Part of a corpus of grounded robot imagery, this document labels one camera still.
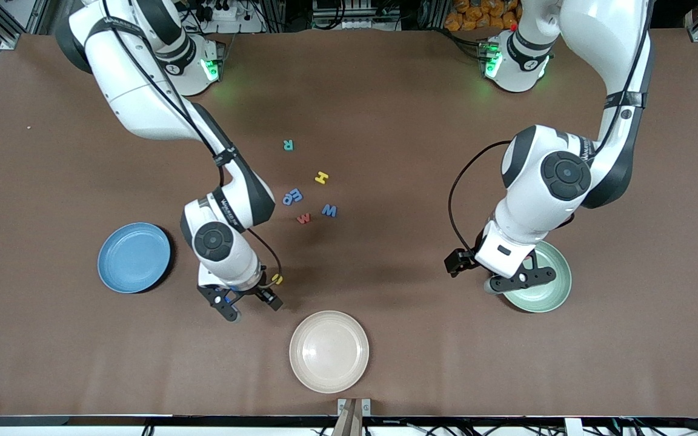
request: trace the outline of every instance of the orange bag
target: orange bag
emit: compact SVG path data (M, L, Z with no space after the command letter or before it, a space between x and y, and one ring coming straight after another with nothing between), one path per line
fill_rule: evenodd
M481 16L482 13L479 6L471 6L465 11L465 19L469 19L470 21L477 21Z
M490 0L489 3L491 5L490 16L501 17L502 12L505 11L505 2L502 2L502 0Z
M454 0L454 9L457 9L459 13L467 11L469 7L470 0Z
M459 30L459 28L462 27L462 14L451 12L448 16L446 16L444 27L448 28L452 32Z
M479 18L479 21L476 22L476 28L487 27L489 24L490 24L490 16L483 15L483 16L481 16L481 18Z
M473 30L474 28L476 28L476 22L466 19L462 22L462 27L460 27L459 30Z
M513 12L505 12L502 14L502 27L511 28L518 24L519 23L516 22L516 16L513 14Z

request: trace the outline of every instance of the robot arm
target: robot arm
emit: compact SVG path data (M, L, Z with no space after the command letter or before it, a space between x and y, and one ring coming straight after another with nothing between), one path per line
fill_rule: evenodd
M208 111L174 90L155 57L164 43L152 28L140 26L142 22L146 20L141 8L98 0L69 17L66 28L71 39L67 41L64 33L61 47L69 51L70 59L87 62L125 129L153 140L202 141L217 167L233 177L205 198L190 202L182 213L183 236L201 262L202 295L228 320L238 319L227 299L229 290L238 298L254 293L279 309L282 302L268 290L264 266L241 237L241 232L271 217L273 194Z
M482 265L502 278L517 279L522 262L548 232L560 226L579 206L591 209L615 201L626 191L631 178L634 141L652 66L651 39L645 25L648 0L564 0L560 8L548 0L524 5L524 16L516 32L521 35L506 32L500 39L496 58L504 60L494 64L493 80L511 91L529 89L545 66L538 64L525 71L523 58L521 63L514 54L503 58L504 48L513 51L517 41L551 47L555 36L551 39L547 32L560 28L571 50L584 58L606 85L599 140L544 126L528 127L518 133L502 159L502 182L507 195L477 239L474 259L466 259L469 251L455 251L446 259L452 276ZM530 6L542 15L531 16ZM522 42L519 50L527 45ZM493 278L488 282L493 289L488 290L519 289L509 282L522 284L519 280Z

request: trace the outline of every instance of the black cable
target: black cable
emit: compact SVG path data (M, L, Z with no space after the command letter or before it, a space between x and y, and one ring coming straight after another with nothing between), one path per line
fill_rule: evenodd
M498 145L504 145L504 144L510 144L509 140L502 140L498 141L496 143L493 143L490 146L485 147L482 151L479 152L476 156L473 157L473 159L468 161L468 165L465 165L465 168L462 169L462 171L457 174L457 179L454 179L454 183L451 185L451 189L448 192L448 220L451 222L451 229L454 229L454 234L457 235L457 238L459 238L459 241L462 242L462 246L465 247L465 250L468 251L468 253L473 257L473 249L468 246L468 243L465 242L465 238L462 237L462 234L457 229L457 224L454 223L454 213L451 212L451 200L454 197L454 190L457 188L457 183L459 182L459 179L462 178L462 175L465 174L465 171L468 171L468 168L470 168L470 165L473 165L473 162L478 160L479 157L481 157L484 153L486 153L489 150L492 150L494 147ZM484 436L487 436L487 434L491 433L492 431L495 431L497 427L493 428L492 430L488 431Z
M271 248L271 245L268 245L268 243L265 240L263 240L262 237L259 237L258 234L256 234L252 229L247 229L247 231L250 232L250 234L254 236L257 240L259 240L260 243L263 244L263 246L268 248L268 251L271 252L271 255L274 256L274 260L276 260L276 269L277 273L279 274L279 277L283 277L284 275L282 274L282 262L279 261L279 256L276 255L276 251L274 251L274 249ZM273 284L274 281L271 281L271 283L269 283L264 289L268 289Z
M539 436L546 436L545 434L543 434L542 428L540 430L535 430L535 428L527 427L526 425L523 425L521 427L524 427L527 430L532 431L532 433L537 433Z
M460 427L457 427L457 430L462 431L462 433L465 434L465 436L483 436L483 434L478 433L477 430L475 428L473 428L473 426L470 426L470 427L460 426Z
M423 30L432 30L434 32L438 32L443 36L446 36L448 39L451 39L452 42L457 46L457 48L465 53L465 55L468 58L473 59L474 61L481 61L482 58L479 57L476 53L472 52L471 50L468 50L464 46L469 46L472 47L473 49L476 49L476 47L479 46L479 42L476 41L468 41L467 39L462 39L457 36L454 36L451 34L451 32L447 28L440 28L440 27L426 27L423 28Z
M454 42L457 42L458 44L465 44L466 46L473 46L473 47L478 47L480 42L476 41L468 41L467 39L462 39L458 36L454 36L451 31L449 31L448 28L440 28L440 27L426 27L422 28L422 30L434 30L435 32L440 33L443 36L446 36L448 39L451 39Z
M655 433L659 434L659 436L667 436L663 431L659 430L656 427L653 427L652 425L645 424L642 420L639 418L632 418L632 420L635 420L636 422L640 423L643 427L648 427L651 429L651 431L654 431Z
M150 419L144 420L144 428L142 429L142 436L153 436L155 434L155 425L150 424Z
M424 433L424 436L434 436L434 435L435 435L435 430L437 430L437 429L439 429L439 428L444 428L444 429L446 429L446 431L448 431L449 433L451 433L452 436L457 436L457 433L454 433L454 431L451 430L451 428L446 427L445 425L439 425L439 426L437 426L437 427L430 428L430 430L427 431L427 433Z
M188 8L188 15L192 16L194 20L196 20L196 25L198 26L199 33L201 33L201 36L206 36L206 33L203 31L203 25L199 21L199 18L196 16L196 14L193 13L193 10L191 8Z
M271 33L271 28L275 28L275 26L271 25L271 23L279 24L282 28L285 27L286 24L283 22L278 22L276 20L273 20L273 21L269 20L268 17L266 17L265 14L263 14L263 12L260 11L257 3L252 2L252 0L249 0L249 3L252 3L252 8L254 8L255 13L258 14L258 17L260 18L260 22L265 22L265 24L268 26L269 33Z
M557 226L556 228L561 229L562 227L570 224L575 218L576 218L576 215L574 213L571 213L570 216L567 217L567 220L565 220L564 223L559 224L559 226Z
M327 27L319 27L315 23L314 28L318 28L319 30L332 30L333 28L338 27L338 25L344 21L344 16L346 14L346 11L347 11L346 0L341 0L341 3L338 3L336 5L336 16L335 16L335 18L333 18L333 21L329 25L327 25Z
M484 433L484 436L490 436L490 434L492 434L495 430L497 430L498 428L501 428L501 427L502 427L502 425L498 425L495 428L488 429L487 433Z

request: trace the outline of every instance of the brown table surface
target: brown table surface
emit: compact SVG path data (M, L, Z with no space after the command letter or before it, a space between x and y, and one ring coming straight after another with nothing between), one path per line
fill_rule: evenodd
M484 271L445 273L446 198L470 157L531 124L596 136L604 87L584 61L560 43L542 81L509 94L437 33L238 36L195 100L278 201L304 199L256 229L285 265L286 306L250 297L237 325L196 292L179 237L183 205L216 186L205 148L126 132L51 37L23 36L0 55L0 414L329 414L369 397L377 414L698 415L698 44L652 36L632 183L549 236L573 292L537 315L480 290ZM468 238L504 195L501 155L456 191ZM96 258L135 221L177 235L178 256L157 289L119 295ZM371 344L365 375L335 395L300 384L287 354L326 309Z

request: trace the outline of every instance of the cable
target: cable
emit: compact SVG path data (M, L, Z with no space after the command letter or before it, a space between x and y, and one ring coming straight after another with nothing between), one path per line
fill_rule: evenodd
M640 425L650 428L651 431L654 431L655 433L659 434L659 436L667 436L667 434L665 434L663 431L659 430L656 427L653 427L652 425L645 424L639 418L632 418L632 420L636 420L638 423L640 423Z
M193 13L193 10L191 8L188 8L188 15L192 16L194 20L196 20L196 25L198 26L199 33L201 33L201 36L206 36L206 33L203 31L203 25L199 21L199 18L196 16L196 14Z
M250 232L250 234L252 236L254 236L257 240L259 240L260 243L263 244L263 246L268 248L268 251L271 253L272 256L274 256L274 259L276 260L276 269L277 269L276 275L278 275L280 278L282 278L284 276L282 274L282 262L279 261L279 256L276 255L276 251L274 251L274 249L271 248L271 245L268 245L268 243L266 241L264 241L262 237L259 237L258 234L256 234L252 229L247 229L247 231ZM271 280L268 284L258 286L258 288L268 289L269 287L272 287L277 281L279 281L279 279L277 279L276 281Z
M258 8L258 4L257 4L257 3L255 3L255 2L250 2L250 3L252 3L252 7L254 8L255 13L258 14L258 17L259 17L259 19L260 19L260 22L265 22L265 24L267 25L267 27L268 27L268 32L269 32L269 33L271 33L271 28L275 28L274 25L271 25L272 22L273 22L274 24L279 24L282 28L285 27L285 24L282 23L282 22L278 22L278 21L276 21L276 20L273 20L273 21L269 20L268 17L266 17L266 16L263 14L263 12L260 11L260 9Z
M454 183L451 185L451 189L448 192L448 220L451 222L451 228L454 229L454 234L457 235L457 238L459 238L459 241L462 242L462 246L465 247L465 250L468 251L468 254L470 254L471 257L473 257L473 249L468 246L468 243L465 242L465 238L462 237L460 232L457 229L457 224L454 223L454 213L451 212L451 199L454 197L454 190L457 188L457 183L459 182L459 179L462 178L462 175L465 174L465 171L468 171L468 168L470 168L470 165L473 165L473 162L478 160L479 157L481 157L484 153L486 153L489 150L492 150L494 147L498 145L504 145L504 144L510 144L509 140L502 140L498 141L496 143L493 143L490 146L485 147L482 151L479 152L476 156L473 157L473 159L468 161L468 165L465 165L465 168L462 169L462 171L457 174L457 179L454 179ZM495 431L497 427L493 428L492 430L488 431L484 436L487 436L489 433L492 431Z
M144 420L144 428L142 429L142 436L153 436L155 434L155 425L150 424L150 419Z
M336 28L339 24L341 24L341 22L344 21L344 16L346 14L346 11L347 11L346 0L341 0L341 3L339 5L336 5L336 17L333 18L333 22L331 22L329 25L327 25L327 27L319 27L315 23L314 28L318 28L319 30L332 30L332 28Z
M437 426L437 427L430 428L430 430L427 431L427 433L424 433L424 436L434 436L434 435L435 435L435 430L437 430L437 429L439 429L439 428L444 428L446 431L448 431L449 433L451 433L451 436L457 436L457 433L454 433L454 431L451 430L451 428L448 428L448 427L446 427L445 425L439 425L439 426Z
M470 52L468 49L466 49L464 47L464 46L469 46L469 47L476 48L479 46L480 42L468 41L467 39L462 39L462 38L459 38L457 36L454 36L447 28L425 27L425 28L422 28L422 30L432 30L434 32L438 32L441 35L446 36L448 39L451 39L451 41L454 42L454 44L457 46L457 48L461 52L465 53L465 55L468 58L471 58L474 61L481 61L482 60L482 58L480 58L479 55L477 55L473 52Z
M567 220L565 220L564 223L559 224L559 226L557 226L556 228L561 229L562 227L570 224L575 218L576 218L576 213L571 213L570 216L567 217Z

